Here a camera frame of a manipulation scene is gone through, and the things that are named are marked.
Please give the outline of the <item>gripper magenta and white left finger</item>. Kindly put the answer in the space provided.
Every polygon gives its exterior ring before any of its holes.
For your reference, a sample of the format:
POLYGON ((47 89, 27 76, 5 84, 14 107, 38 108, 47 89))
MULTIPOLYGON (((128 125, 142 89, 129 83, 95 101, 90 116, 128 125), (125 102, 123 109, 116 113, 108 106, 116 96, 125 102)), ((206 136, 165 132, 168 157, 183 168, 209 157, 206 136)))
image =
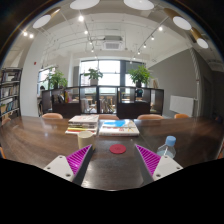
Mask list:
POLYGON ((92 155, 93 148, 88 145, 69 156, 57 156, 44 170, 76 185, 81 185, 92 155))

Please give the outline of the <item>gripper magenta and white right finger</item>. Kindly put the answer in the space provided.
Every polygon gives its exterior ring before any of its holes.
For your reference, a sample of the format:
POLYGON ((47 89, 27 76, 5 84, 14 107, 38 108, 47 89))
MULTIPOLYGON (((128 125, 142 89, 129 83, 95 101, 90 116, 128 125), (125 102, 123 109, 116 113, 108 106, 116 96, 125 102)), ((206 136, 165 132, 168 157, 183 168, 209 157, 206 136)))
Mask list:
POLYGON ((168 155, 159 156, 140 145, 135 145, 135 157, 139 163, 144 185, 182 169, 182 166, 168 155))

